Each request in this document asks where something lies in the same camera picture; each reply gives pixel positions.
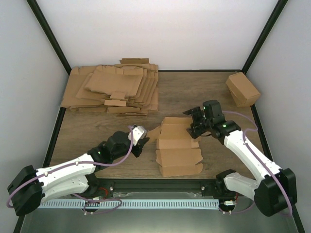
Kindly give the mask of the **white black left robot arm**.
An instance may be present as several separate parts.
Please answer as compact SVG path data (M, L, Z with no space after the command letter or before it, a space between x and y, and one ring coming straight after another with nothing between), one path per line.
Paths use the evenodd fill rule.
M6 206L14 209L17 216L24 216L62 196L94 196L99 192L95 173L123 163L130 154L139 157L148 141L147 131L136 126L128 133L115 132L106 141L68 162L38 169L26 166L8 185Z

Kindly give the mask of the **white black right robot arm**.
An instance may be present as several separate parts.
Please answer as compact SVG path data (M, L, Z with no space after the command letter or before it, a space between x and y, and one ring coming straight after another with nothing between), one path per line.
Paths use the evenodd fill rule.
M267 158L246 136L233 120L225 118L225 112L217 100L203 102L183 112L191 116L192 123L187 132L193 139L208 133L233 152L248 168L253 178L242 176L229 169L216 176L216 191L223 196L230 192L241 194L253 201L265 216L273 216L287 210L292 216L293 205L297 203L296 177L287 168L282 169Z

